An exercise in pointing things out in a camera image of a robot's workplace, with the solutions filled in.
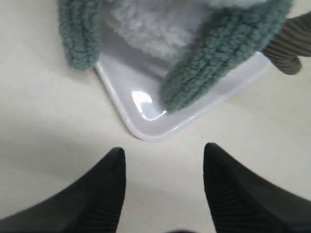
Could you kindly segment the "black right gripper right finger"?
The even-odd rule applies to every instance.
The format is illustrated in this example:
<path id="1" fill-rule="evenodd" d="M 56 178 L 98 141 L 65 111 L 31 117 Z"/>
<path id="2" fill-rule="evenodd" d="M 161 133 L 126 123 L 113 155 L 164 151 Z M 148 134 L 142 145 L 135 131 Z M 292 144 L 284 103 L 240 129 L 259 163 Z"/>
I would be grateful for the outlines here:
<path id="1" fill-rule="evenodd" d="M 204 189 L 218 233 L 309 233 L 311 202 L 252 172 L 215 143 L 204 148 Z"/>

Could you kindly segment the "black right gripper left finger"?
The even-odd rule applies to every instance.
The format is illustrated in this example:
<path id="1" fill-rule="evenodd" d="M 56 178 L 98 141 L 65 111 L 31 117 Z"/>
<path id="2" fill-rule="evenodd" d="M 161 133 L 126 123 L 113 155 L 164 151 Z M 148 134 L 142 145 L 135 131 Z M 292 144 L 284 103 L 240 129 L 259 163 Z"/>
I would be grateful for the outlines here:
<path id="1" fill-rule="evenodd" d="M 122 148 L 110 150 L 77 181 L 0 221 L 2 233 L 115 233 L 126 191 Z"/>

